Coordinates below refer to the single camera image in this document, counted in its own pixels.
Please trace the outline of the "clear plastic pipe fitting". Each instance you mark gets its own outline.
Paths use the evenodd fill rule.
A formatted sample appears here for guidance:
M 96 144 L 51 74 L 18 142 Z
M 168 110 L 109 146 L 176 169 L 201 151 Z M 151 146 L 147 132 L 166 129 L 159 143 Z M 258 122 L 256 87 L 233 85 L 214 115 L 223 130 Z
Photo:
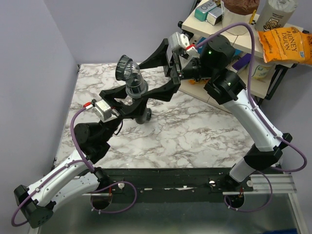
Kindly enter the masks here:
M 126 55 L 122 55 L 117 63 L 115 77 L 126 84 L 126 94 L 132 99 L 140 98 L 148 91 L 148 83 L 143 78 L 139 65 Z

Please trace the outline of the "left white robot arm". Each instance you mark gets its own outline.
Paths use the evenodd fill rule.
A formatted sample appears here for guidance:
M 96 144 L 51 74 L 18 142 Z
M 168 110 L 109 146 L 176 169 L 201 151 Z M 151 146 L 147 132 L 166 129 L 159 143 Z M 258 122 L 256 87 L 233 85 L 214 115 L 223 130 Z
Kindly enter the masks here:
M 14 190 L 18 205 L 31 228 L 48 221 L 66 200 L 85 192 L 104 192 L 109 178 L 95 164 L 109 151 L 108 141 L 124 119 L 145 115 L 150 91 L 132 94 L 126 86 L 100 92 L 100 100 L 83 105 L 72 117 L 70 133 L 75 149 L 54 170 L 37 182 Z

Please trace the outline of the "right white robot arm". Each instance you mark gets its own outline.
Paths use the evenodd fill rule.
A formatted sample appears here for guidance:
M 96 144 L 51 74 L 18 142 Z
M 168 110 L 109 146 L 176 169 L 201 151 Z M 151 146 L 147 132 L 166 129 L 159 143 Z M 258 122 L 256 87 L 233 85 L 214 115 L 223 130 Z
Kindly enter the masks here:
M 247 87 L 236 72 L 227 69 L 235 49 L 223 35 L 217 35 L 203 43 L 198 54 L 188 37 L 174 33 L 139 67 L 149 69 L 163 66 L 166 76 L 200 81 L 208 78 L 206 92 L 220 105 L 228 109 L 252 137 L 254 144 L 247 154 L 224 177 L 224 185 L 235 191 L 250 174 L 265 170 L 282 157 L 282 150 L 292 136 L 282 133 L 256 106 Z

